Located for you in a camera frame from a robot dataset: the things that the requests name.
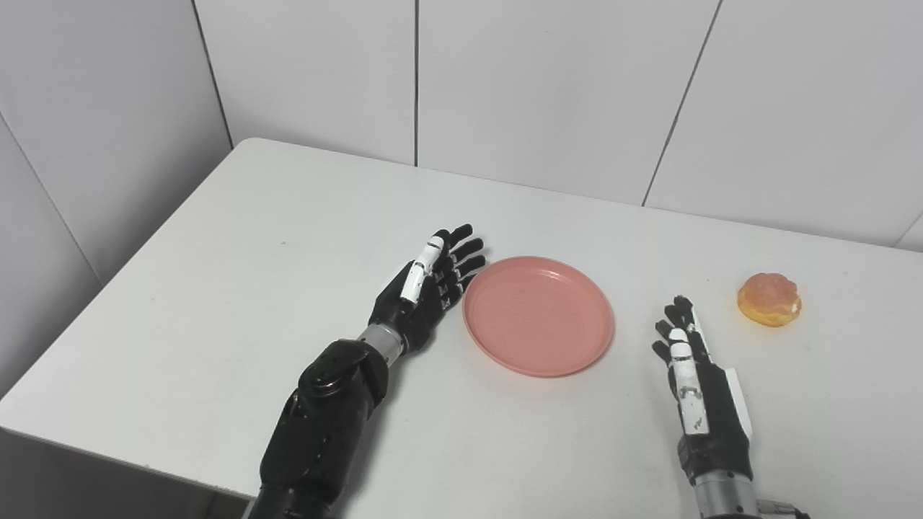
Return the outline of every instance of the gray floor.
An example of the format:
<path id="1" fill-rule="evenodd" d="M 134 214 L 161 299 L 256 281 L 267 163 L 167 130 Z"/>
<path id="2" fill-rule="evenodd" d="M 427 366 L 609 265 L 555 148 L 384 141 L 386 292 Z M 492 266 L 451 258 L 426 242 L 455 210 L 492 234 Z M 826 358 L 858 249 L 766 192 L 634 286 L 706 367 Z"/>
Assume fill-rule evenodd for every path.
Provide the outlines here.
<path id="1" fill-rule="evenodd" d="M 10 519 L 240 519 L 246 507 L 236 497 L 3 430 L 0 489 L 0 511 Z"/>

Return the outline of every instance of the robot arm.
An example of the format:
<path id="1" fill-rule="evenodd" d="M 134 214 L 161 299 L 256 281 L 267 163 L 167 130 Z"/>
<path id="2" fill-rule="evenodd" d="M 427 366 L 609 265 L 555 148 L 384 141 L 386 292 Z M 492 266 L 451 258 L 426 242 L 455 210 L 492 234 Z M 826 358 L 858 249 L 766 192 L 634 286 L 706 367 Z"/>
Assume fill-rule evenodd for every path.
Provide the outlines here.
<path id="1" fill-rule="evenodd" d="M 388 369 L 420 350 L 485 265 L 473 230 L 441 230 L 378 296 L 356 340 L 331 344 L 305 369 L 289 396 L 259 474 L 250 519 L 322 519 L 346 486 L 366 421 L 385 398 Z"/>
<path id="2" fill-rule="evenodd" d="M 757 500 L 749 461 L 752 426 L 737 372 L 712 361 L 692 303 L 683 296 L 673 303 L 665 308 L 669 321 L 656 324 L 665 341 L 653 350 L 668 367 L 683 426 L 679 462 L 702 519 L 759 519 L 761 513 L 810 519 L 790 504 Z"/>

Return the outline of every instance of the pink plate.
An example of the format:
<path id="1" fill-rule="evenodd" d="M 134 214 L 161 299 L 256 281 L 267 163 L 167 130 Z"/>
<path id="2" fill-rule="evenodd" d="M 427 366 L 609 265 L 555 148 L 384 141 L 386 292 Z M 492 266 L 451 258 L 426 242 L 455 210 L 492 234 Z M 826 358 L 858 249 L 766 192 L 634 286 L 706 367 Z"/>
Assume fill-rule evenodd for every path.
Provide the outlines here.
<path id="1" fill-rule="evenodd" d="M 548 258 L 498 261 L 468 287 L 464 321 L 491 358 L 534 377 L 560 377 L 599 358 L 612 341 L 612 308 L 582 272 Z"/>

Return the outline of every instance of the tabletop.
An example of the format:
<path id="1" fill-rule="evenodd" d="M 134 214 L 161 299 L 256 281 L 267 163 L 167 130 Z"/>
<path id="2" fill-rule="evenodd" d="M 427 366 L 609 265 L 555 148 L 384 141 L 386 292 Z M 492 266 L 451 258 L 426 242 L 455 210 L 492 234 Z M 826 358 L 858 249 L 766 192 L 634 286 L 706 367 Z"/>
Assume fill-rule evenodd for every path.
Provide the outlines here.
<path id="1" fill-rule="evenodd" d="M 612 306 L 613 343 L 577 374 L 527 377 L 485 355 L 453 309 L 392 368 L 347 519 L 698 516 L 650 348 L 676 294 L 739 372 L 761 497 L 817 517 L 918 513 L 923 254 L 261 139 L 0 401 L 0 427 L 253 497 L 304 367 L 364 329 L 434 231 L 466 222 L 490 260 L 545 256 L 587 274 Z M 756 272 L 798 283 L 798 320 L 770 329 L 740 314 L 737 289 Z"/>

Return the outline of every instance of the tile grout line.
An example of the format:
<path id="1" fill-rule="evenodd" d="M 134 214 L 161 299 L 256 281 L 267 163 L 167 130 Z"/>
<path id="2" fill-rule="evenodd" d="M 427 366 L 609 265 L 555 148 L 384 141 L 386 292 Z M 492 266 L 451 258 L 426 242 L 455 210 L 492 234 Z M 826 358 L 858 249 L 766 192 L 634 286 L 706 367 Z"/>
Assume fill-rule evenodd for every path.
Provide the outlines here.
<path id="1" fill-rule="evenodd" d="M 897 241 L 895 241 L 894 245 L 892 245 L 891 247 L 897 247 L 898 244 L 900 244 L 904 240 L 904 238 L 906 238 L 907 235 L 910 233 L 910 229 L 913 229 L 914 225 L 916 225 L 917 222 L 919 222 L 920 220 L 923 220 L 923 211 L 917 215 L 917 218 L 913 222 L 911 222 L 910 225 L 901 233 L 901 236 L 897 238 Z"/>
<path id="2" fill-rule="evenodd" d="M 420 166 L 420 0 L 414 2 L 414 167 Z"/>
<path id="3" fill-rule="evenodd" d="M 718 13 L 721 11 L 721 4 L 725 0 L 718 0 L 718 5 L 714 9 L 714 14 L 712 15 L 712 21 L 708 24 L 708 30 L 705 32 L 705 39 L 701 42 L 701 47 L 699 48 L 699 55 L 695 58 L 695 65 L 692 66 L 692 73 L 689 74 L 689 81 L 686 82 L 686 89 L 683 90 L 683 96 L 679 99 L 679 106 L 677 107 L 677 112 L 673 116 L 673 123 L 670 125 L 670 130 L 666 132 L 666 140 L 664 141 L 664 147 L 660 150 L 660 157 L 657 158 L 657 165 L 653 168 L 653 175 L 651 175 L 651 181 L 647 185 L 647 191 L 644 192 L 644 199 L 641 201 L 641 206 L 644 207 L 647 205 L 647 199 L 651 196 L 651 188 L 653 187 L 653 181 L 657 178 L 657 173 L 660 171 L 660 164 L 664 161 L 664 155 L 666 155 L 666 147 L 670 145 L 670 140 L 673 138 L 673 132 L 677 129 L 677 123 L 679 122 L 679 113 L 683 110 L 683 104 L 686 102 L 686 96 L 689 95 L 689 88 L 692 86 L 692 80 L 695 79 L 695 73 L 699 70 L 699 63 L 701 61 L 702 55 L 705 53 L 705 45 L 708 44 L 709 37 L 712 36 L 712 29 L 714 28 L 714 22 L 718 19 Z"/>
<path id="4" fill-rule="evenodd" d="M 16 134 L 13 133 L 13 128 L 6 121 L 6 117 L 3 113 L 0 113 L 0 124 L 3 124 L 6 127 L 6 130 L 9 132 L 10 138 L 13 139 L 13 143 L 16 144 L 19 154 L 22 155 L 22 158 L 25 159 L 26 164 L 29 165 L 29 169 L 32 171 L 32 174 L 35 176 L 35 180 L 39 183 L 39 186 L 42 188 L 42 192 L 45 194 L 45 197 L 48 201 L 51 202 L 52 207 L 54 208 L 54 213 L 57 214 L 58 219 L 61 221 L 61 225 L 64 226 L 67 231 L 67 235 L 70 236 L 72 242 L 74 242 L 74 247 L 77 248 L 77 251 L 80 252 L 80 257 L 83 258 L 83 261 L 87 264 L 87 267 L 90 269 L 90 272 L 93 272 L 93 276 L 96 278 L 96 282 L 100 284 L 100 288 L 105 286 L 105 283 L 102 282 L 100 274 L 96 272 L 96 269 L 93 268 L 93 264 L 90 263 L 90 258 L 87 258 L 87 253 L 84 252 L 83 247 L 80 246 L 80 243 L 77 241 L 77 237 L 74 236 L 74 232 L 71 231 L 70 225 L 67 224 L 67 220 L 64 218 L 64 214 L 61 213 L 61 210 L 58 209 L 54 199 L 52 198 L 51 193 L 48 192 L 48 188 L 45 187 L 45 183 L 42 182 L 42 178 L 39 176 L 39 172 L 35 171 L 35 166 L 32 165 L 32 160 L 29 158 L 29 155 L 26 154 L 26 151 L 22 148 L 22 144 L 19 143 L 19 139 L 16 137 Z"/>
<path id="5" fill-rule="evenodd" d="M 222 94 L 218 91 L 218 80 L 215 78 L 215 68 L 211 64 L 211 53 L 209 53 L 209 44 L 205 41 L 205 31 L 202 29 L 202 19 L 198 15 L 198 6 L 196 6 L 196 0 L 189 0 L 192 3 L 192 12 L 196 17 L 196 27 L 198 27 L 198 37 L 202 40 L 202 50 L 205 51 L 205 61 L 209 64 L 209 75 L 211 75 L 211 86 L 215 89 L 215 97 L 218 99 L 218 110 L 222 113 L 222 121 L 224 122 L 224 132 L 228 137 L 228 145 L 231 146 L 231 149 L 234 149 L 234 140 L 231 139 L 231 126 L 228 125 L 228 116 L 224 112 L 224 102 L 222 101 Z"/>

